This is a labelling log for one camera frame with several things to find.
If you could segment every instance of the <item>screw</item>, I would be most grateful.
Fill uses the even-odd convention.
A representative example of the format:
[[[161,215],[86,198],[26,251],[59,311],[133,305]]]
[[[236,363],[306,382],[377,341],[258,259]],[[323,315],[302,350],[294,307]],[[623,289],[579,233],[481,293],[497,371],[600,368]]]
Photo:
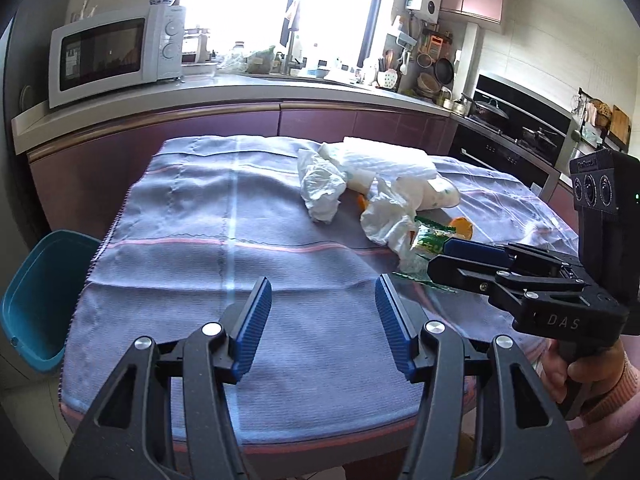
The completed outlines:
[[[151,338],[147,337],[146,335],[144,337],[139,337],[138,339],[136,339],[136,342],[133,343],[133,346],[135,346],[138,350],[146,350],[151,346]]]
[[[511,348],[513,346],[513,339],[507,335],[499,335],[495,338],[495,343],[501,348]]]
[[[432,334],[441,334],[445,329],[444,324],[439,321],[430,321],[424,327]]]
[[[214,336],[222,332],[222,325],[220,323],[207,323],[202,327],[202,333],[204,335]]]

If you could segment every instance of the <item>sink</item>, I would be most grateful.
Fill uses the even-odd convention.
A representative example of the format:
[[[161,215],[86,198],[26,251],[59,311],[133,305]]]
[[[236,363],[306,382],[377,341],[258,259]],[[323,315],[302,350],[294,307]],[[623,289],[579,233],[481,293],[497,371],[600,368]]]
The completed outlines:
[[[318,77],[312,76],[302,76],[302,75],[284,75],[284,74],[242,74],[247,77],[257,77],[258,79],[267,79],[269,81],[292,81],[292,82],[303,82],[303,83],[317,83],[321,85],[334,85],[334,86],[346,86],[348,88],[361,88],[367,90],[368,88],[364,85],[358,85],[356,83],[343,83],[341,81],[331,81],[330,79],[320,79]]]

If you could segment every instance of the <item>window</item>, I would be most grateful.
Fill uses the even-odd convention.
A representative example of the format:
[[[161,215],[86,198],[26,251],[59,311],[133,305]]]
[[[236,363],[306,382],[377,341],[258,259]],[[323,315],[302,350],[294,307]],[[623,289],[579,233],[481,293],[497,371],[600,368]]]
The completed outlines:
[[[280,44],[284,13],[291,0],[180,0],[187,8],[186,28],[211,30],[216,51],[231,49],[244,41],[248,50],[260,50]],[[376,0],[302,0],[300,41],[303,56],[314,44],[321,59],[340,59],[355,66],[365,43],[370,44],[371,28],[377,13]]]

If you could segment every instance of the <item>trash can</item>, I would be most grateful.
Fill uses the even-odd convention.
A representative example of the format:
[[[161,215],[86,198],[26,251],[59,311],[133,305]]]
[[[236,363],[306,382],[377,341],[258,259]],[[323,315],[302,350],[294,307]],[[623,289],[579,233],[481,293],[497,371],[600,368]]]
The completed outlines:
[[[11,345],[37,372],[62,361],[66,334],[100,240],[53,231],[31,251],[2,298],[0,324]]]

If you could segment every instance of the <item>sleeve cuff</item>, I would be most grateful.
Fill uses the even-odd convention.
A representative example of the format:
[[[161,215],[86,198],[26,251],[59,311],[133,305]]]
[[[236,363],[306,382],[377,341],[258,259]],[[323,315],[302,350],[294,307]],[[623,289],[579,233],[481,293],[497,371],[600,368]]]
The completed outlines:
[[[593,424],[616,412],[638,392],[640,392],[638,370],[629,362],[625,353],[625,368],[618,384],[600,402],[580,416],[585,424]]]

